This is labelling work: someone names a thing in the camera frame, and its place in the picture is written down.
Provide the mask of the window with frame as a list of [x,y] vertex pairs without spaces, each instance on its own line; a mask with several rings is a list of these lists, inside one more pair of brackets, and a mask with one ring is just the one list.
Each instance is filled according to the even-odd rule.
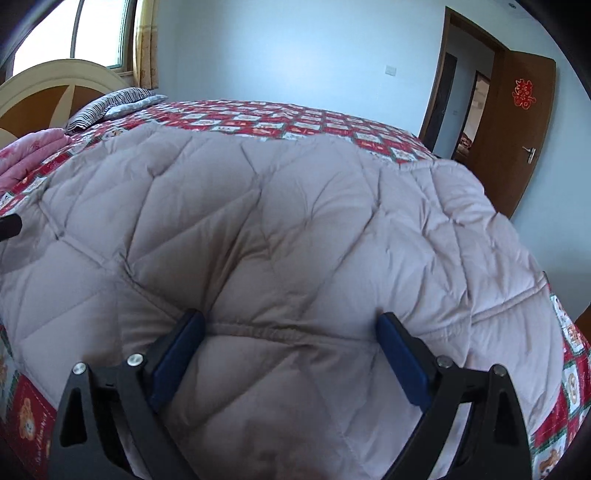
[[8,63],[8,75],[62,59],[128,71],[135,7],[130,0],[61,2],[16,49]]

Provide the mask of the brown wooden door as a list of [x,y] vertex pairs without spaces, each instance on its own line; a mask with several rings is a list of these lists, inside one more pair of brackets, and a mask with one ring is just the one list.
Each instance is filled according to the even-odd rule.
[[[513,102],[515,81],[521,78],[534,85],[537,102],[529,110]],[[548,57],[507,50],[495,62],[490,93],[467,166],[495,209],[508,218],[516,211],[543,148],[556,79],[556,62]],[[537,149],[531,165],[527,164],[523,146]]]

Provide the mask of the folded pink blanket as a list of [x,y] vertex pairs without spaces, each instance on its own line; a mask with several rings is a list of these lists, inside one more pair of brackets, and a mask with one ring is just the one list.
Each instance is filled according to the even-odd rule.
[[29,133],[4,147],[1,150],[1,194],[70,142],[71,138],[63,129],[51,128]]

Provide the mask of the dark wooden door frame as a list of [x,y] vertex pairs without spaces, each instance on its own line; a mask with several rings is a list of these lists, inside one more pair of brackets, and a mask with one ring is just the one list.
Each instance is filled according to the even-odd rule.
[[419,138],[435,156],[467,164],[507,47],[460,12],[445,8],[434,84]]

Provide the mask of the striped grey pillow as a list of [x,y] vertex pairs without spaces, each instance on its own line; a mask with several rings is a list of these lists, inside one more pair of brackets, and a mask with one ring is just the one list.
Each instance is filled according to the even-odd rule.
[[91,101],[77,111],[65,124],[64,132],[67,135],[73,135],[102,121],[120,119],[167,99],[166,95],[139,87],[113,91]]

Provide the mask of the right beige curtain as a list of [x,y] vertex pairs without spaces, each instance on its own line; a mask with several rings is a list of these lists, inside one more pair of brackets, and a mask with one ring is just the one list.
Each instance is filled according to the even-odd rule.
[[153,90],[158,87],[157,17],[159,2],[136,2],[133,22],[133,77],[138,87]]

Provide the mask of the red double happiness decal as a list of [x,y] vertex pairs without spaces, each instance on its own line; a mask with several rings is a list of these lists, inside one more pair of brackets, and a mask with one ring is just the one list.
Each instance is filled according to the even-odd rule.
[[533,95],[533,89],[534,85],[531,80],[517,79],[512,91],[514,105],[523,110],[529,110],[537,102],[536,97]]

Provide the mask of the cream and wood headboard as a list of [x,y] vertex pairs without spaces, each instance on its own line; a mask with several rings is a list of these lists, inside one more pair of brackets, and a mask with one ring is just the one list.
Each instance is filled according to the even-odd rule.
[[106,67],[76,59],[45,62],[1,85],[1,145],[61,128],[82,107],[128,83]]

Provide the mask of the white wall switch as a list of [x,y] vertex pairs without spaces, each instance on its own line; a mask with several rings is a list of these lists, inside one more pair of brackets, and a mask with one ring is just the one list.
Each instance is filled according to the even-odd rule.
[[396,67],[387,65],[385,69],[385,73],[389,76],[395,77],[397,75],[398,69]]

